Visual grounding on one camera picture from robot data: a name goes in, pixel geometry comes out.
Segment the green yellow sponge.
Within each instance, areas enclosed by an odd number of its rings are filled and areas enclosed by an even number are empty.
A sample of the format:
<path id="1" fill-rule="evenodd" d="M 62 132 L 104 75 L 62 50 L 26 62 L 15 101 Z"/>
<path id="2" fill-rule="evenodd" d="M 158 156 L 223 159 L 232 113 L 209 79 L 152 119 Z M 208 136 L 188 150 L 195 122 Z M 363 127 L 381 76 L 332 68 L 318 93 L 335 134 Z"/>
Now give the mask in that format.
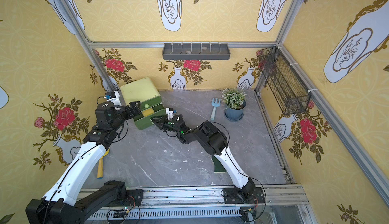
<path id="1" fill-rule="evenodd" d="M 214 164 L 214 172 L 215 173 L 225 173 L 226 172 L 226 169 L 223 167 L 222 163 L 215 156 L 212 156 L 212 161 Z"/>

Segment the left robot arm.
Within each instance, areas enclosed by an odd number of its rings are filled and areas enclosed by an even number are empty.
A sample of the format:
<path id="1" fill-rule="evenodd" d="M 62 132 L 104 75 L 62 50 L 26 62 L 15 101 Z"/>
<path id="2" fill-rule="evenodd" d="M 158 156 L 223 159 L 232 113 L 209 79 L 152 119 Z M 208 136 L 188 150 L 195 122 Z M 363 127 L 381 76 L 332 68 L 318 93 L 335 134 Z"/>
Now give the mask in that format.
<path id="1" fill-rule="evenodd" d="M 115 105 L 104 102 L 96 111 L 97 123 L 84 138 L 76 157 L 57 183 L 41 199 L 33 199 L 25 212 L 31 224 L 83 224 L 92 214 L 105 205 L 126 202 L 128 194 L 125 183 L 111 180 L 98 191 L 77 200 L 94 166 L 115 142 L 117 131 L 129 119 L 141 115 L 140 102 Z"/>

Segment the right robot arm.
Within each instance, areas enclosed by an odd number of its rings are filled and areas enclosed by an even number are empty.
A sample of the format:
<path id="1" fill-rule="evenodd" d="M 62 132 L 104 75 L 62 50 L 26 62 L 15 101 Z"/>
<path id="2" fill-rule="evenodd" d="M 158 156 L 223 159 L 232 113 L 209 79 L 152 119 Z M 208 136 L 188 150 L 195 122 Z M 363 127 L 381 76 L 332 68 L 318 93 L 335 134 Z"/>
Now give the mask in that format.
<path id="1" fill-rule="evenodd" d="M 195 128 L 186 126 L 182 115 L 172 119 L 167 116 L 152 117 L 151 121 L 164 132 L 174 132 L 182 144 L 198 142 L 210 156 L 215 157 L 229 174 L 233 185 L 233 196 L 242 203 L 254 200 L 255 183 L 239 166 L 232 155 L 228 138 L 212 122 L 204 121 Z"/>

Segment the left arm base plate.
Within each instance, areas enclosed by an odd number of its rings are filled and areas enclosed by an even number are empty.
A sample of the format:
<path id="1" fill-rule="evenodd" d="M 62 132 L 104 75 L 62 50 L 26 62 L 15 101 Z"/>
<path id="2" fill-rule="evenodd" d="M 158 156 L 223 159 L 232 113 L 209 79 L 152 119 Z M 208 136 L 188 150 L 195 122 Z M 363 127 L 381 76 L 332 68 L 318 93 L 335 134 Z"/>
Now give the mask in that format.
<path id="1" fill-rule="evenodd" d="M 130 189 L 126 190 L 124 200 L 121 202 L 123 206 L 140 206 L 143 200 L 144 190 L 142 189 Z"/>

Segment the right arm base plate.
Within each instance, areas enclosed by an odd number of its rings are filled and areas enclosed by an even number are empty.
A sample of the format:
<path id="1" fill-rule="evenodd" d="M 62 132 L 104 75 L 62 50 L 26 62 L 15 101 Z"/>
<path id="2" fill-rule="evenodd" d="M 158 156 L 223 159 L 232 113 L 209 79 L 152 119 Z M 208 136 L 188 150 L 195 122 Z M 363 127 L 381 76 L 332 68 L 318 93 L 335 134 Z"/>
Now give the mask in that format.
<path id="1" fill-rule="evenodd" d="M 225 204 L 264 204 L 265 197 L 261 187 L 245 193 L 236 187 L 223 188 L 221 194 Z"/>

